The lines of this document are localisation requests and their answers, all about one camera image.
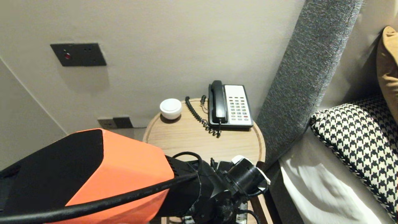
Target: white pillowcase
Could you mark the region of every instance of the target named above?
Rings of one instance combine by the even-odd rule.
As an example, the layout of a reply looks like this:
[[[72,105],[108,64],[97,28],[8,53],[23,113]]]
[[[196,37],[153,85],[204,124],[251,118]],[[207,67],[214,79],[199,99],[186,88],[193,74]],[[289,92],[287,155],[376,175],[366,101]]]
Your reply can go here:
[[[279,160],[304,223],[394,223],[372,193],[311,130]]]

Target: houndstooth pillow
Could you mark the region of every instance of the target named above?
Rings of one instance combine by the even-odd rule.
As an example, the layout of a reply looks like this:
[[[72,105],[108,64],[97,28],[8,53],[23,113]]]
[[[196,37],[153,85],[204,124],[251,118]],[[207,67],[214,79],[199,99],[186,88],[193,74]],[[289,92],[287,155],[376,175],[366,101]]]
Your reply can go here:
[[[398,125],[383,96],[318,111],[310,126],[396,222]]]

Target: red button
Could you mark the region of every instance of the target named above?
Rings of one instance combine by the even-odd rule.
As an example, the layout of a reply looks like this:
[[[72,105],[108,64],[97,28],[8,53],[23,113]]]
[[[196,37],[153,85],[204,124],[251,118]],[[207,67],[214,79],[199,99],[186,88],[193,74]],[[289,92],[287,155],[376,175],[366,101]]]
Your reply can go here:
[[[71,56],[70,56],[69,53],[66,53],[66,54],[64,55],[64,57],[65,57],[65,59],[67,59],[67,60],[69,60],[69,59],[71,58]]]

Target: headboard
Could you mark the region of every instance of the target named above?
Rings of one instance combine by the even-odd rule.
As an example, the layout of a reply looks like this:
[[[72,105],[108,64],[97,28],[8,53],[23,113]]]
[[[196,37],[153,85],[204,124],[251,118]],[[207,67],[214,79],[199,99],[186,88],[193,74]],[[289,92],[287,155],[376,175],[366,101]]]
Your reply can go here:
[[[323,98],[362,0],[307,0],[256,120],[269,168],[308,127]]]

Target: white round object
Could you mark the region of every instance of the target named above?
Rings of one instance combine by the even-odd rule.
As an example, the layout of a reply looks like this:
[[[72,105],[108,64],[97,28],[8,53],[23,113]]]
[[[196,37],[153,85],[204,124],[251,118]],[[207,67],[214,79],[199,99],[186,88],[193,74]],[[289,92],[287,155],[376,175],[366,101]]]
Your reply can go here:
[[[177,99],[167,99],[160,104],[162,115],[169,120],[177,119],[181,115],[182,104]]]

